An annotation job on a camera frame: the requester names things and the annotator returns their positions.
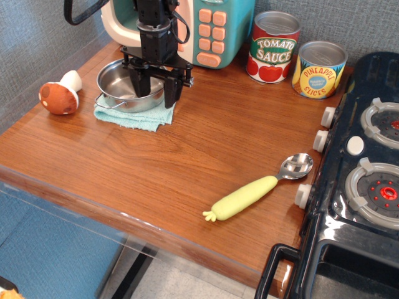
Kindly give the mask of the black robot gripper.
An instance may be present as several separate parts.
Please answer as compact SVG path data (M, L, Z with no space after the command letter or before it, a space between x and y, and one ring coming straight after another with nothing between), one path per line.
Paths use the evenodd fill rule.
M123 65L129 71L130 80L138 98L150 94L150 78L164 80L165 108L171 108L181 97L183 86L191 87L193 65L181 58L178 45L190 38L186 32L185 40L178 38L178 23L168 21L165 25L153 27L138 21L141 46L123 46Z

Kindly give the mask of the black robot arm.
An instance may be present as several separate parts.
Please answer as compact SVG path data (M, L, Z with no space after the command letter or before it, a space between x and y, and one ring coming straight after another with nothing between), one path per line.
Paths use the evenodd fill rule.
M181 97L182 88L193 84L193 64L178 55L178 45L190 38L186 29L184 40L178 38L178 21L186 21L176 12L178 1L135 1L140 47L122 47L123 67L128 70L138 97L148 96L151 78L164 82L165 107L171 108Z

